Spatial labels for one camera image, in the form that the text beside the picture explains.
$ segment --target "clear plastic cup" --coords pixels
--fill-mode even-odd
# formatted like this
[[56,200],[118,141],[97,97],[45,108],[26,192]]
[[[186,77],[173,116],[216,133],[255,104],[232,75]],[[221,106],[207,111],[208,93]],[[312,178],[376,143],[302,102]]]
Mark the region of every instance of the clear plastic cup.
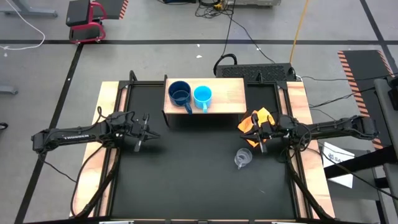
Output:
[[252,158],[253,155],[249,149],[240,149],[236,152],[235,164],[238,166],[238,169],[240,169],[246,166]]

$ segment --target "concrete floor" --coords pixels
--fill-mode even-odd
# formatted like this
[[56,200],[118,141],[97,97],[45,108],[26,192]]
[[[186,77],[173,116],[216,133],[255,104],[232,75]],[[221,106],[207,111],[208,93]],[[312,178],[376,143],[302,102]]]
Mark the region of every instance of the concrete floor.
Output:
[[[58,18],[27,18],[42,30],[48,40],[67,40],[65,17],[68,1],[27,1],[34,7],[57,10]],[[284,0],[272,9],[238,7],[234,19],[242,24],[253,39],[292,40],[305,0]],[[395,0],[366,0],[385,40],[398,40]],[[0,2],[0,7],[7,6]],[[219,16],[202,19],[194,16],[197,4],[168,6],[156,0],[135,0],[128,5],[121,21],[104,21],[108,40],[222,40],[229,19]],[[0,45],[7,40],[39,40],[40,34],[18,17],[0,14]],[[232,24],[230,39],[247,40],[242,28]],[[300,40],[341,40],[340,45],[298,45],[292,62],[301,76],[344,78],[337,57],[339,50],[381,50],[378,45],[348,45],[345,40],[377,40],[359,0],[310,1],[299,36]],[[136,44],[85,45],[81,52],[70,89],[59,117],[59,128],[89,125],[93,118],[101,82],[127,80],[134,70],[139,80],[161,80],[169,77],[213,77],[214,63],[223,44]],[[261,50],[277,63],[289,61],[291,45],[260,45]],[[398,58],[398,46],[387,48]],[[0,95],[0,120],[10,127],[0,133],[0,221],[13,223],[37,159],[31,150],[30,136],[48,128],[65,78],[76,51],[73,44],[44,44],[25,51],[8,51],[0,56],[0,83],[15,85],[19,94]],[[230,44],[226,53],[234,53],[239,63],[268,63],[252,44]],[[308,101],[317,104],[351,93],[346,82],[304,80]],[[321,108],[334,118],[358,114],[353,98]],[[312,111],[313,121],[329,118]],[[372,149],[368,141],[353,138],[331,139],[340,147]],[[61,147],[47,156],[47,161],[76,177],[85,146]],[[67,218],[73,184],[48,166],[44,166],[36,186],[25,222]],[[391,223],[396,223],[392,202],[385,198]],[[374,202],[333,198],[338,218],[356,222],[378,222]]]

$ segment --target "white sign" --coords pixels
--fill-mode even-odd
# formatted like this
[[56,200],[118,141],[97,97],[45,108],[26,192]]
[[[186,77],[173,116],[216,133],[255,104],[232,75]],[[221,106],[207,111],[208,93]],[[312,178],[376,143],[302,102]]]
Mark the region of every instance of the white sign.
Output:
[[[330,162],[325,157],[325,155],[328,156],[328,158],[331,159],[335,163],[343,162],[348,159],[353,159],[355,157],[355,155],[353,153],[350,153],[344,149],[340,149],[339,147],[336,147],[327,142],[324,143],[324,146],[325,147],[323,147],[323,154],[322,154],[323,168],[334,165],[334,163]],[[353,188],[353,176],[351,174],[330,178],[329,180],[331,180],[337,184],[341,184],[346,187],[349,187],[351,189]]]

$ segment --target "yellow cable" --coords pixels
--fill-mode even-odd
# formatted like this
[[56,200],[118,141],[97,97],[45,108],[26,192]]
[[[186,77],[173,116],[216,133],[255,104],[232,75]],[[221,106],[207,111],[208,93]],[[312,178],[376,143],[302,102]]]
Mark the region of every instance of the yellow cable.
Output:
[[296,46],[297,37],[299,36],[299,31],[300,31],[300,28],[301,28],[301,24],[303,23],[305,13],[307,12],[307,6],[308,6],[308,2],[309,1],[310,0],[306,0],[305,1],[304,9],[303,9],[303,12],[301,13],[300,22],[298,24],[297,31],[296,31],[296,36],[294,37],[294,41],[293,41],[292,51],[290,52],[290,60],[289,60],[290,63],[292,63],[292,60],[293,60],[294,48]]

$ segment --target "orange cloth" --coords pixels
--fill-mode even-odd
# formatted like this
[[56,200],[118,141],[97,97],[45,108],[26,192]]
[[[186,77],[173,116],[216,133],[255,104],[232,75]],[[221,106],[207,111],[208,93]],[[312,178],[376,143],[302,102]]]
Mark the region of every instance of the orange cloth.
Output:
[[[264,122],[268,122],[268,121],[271,123],[271,125],[275,125],[274,118],[272,117],[270,112],[268,112],[265,108],[261,108],[259,111],[253,111],[253,113],[256,113],[258,115],[259,125],[261,125]],[[253,127],[253,123],[251,122],[251,115],[248,116],[247,118],[245,118],[238,125],[239,130],[241,130],[243,133],[250,131],[252,129],[252,127]],[[247,141],[253,147],[256,147],[258,145],[258,142],[254,142],[252,140],[247,140]]]

